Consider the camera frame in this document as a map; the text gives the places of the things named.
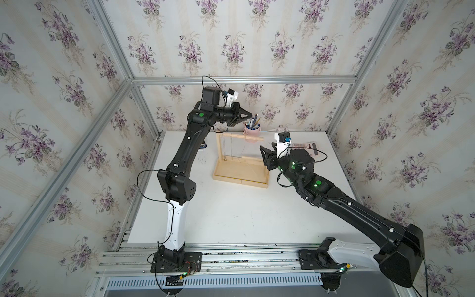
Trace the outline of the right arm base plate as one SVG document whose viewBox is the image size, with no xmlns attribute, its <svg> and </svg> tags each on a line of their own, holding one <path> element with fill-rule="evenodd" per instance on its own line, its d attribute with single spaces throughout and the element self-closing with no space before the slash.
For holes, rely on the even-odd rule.
<svg viewBox="0 0 475 297">
<path fill-rule="evenodd" d="M 350 264 L 336 263 L 326 251 L 302 249 L 298 251 L 298 259 L 302 270 L 329 269 L 344 273 L 351 268 Z"/>
</svg>

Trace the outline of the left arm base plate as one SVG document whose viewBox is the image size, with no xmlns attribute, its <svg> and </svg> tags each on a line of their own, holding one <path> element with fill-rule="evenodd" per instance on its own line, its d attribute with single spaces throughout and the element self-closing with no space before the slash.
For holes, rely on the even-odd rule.
<svg viewBox="0 0 475 297">
<path fill-rule="evenodd" d="M 201 252 L 172 252 L 170 256 L 155 253 L 151 260 L 151 273 L 200 272 Z"/>
</svg>

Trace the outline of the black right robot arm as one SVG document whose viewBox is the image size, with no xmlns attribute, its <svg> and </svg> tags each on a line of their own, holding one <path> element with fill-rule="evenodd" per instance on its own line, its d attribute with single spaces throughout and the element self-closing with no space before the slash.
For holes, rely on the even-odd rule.
<svg viewBox="0 0 475 297">
<path fill-rule="evenodd" d="M 301 268 L 345 273 L 351 266 L 367 267 L 401 287 L 412 287 L 425 260 L 423 231 L 391 221 L 350 198 L 314 172 L 316 161 L 308 151 L 287 147 L 277 152 L 276 143 L 272 146 L 260 147 L 268 170 L 278 170 L 309 205 L 331 212 L 370 239 L 369 243 L 350 243 L 327 237 L 316 250 L 299 251 Z"/>
</svg>

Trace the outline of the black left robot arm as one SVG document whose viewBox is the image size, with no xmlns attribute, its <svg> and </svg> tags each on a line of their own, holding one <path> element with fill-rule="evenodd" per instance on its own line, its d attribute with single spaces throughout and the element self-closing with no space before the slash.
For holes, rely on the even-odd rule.
<svg viewBox="0 0 475 297">
<path fill-rule="evenodd" d="M 184 138 L 166 169 L 158 170 L 157 179 L 168 204 L 169 233 L 153 256 L 152 273 L 197 270 L 197 264 L 185 265 L 185 224 L 187 203 L 194 197 L 197 185 L 190 179 L 192 165 L 200 146 L 216 123 L 236 126 L 252 117 L 237 102 L 238 92 L 219 87 L 204 87 L 202 98 L 188 114 Z"/>
</svg>

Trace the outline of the wooden jewelry display stand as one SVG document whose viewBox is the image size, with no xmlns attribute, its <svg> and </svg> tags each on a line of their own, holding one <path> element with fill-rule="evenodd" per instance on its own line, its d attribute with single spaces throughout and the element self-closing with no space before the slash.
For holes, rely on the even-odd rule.
<svg viewBox="0 0 475 297">
<path fill-rule="evenodd" d="M 245 135 L 234 132 L 224 132 L 216 135 L 218 160 L 212 178 L 223 181 L 258 188 L 268 188 L 269 171 L 263 164 L 262 158 L 256 154 L 245 155 L 246 147 L 254 148 L 260 145 L 263 137 L 256 143 L 246 142 Z M 234 154 L 233 141 L 243 141 L 240 154 Z"/>
</svg>

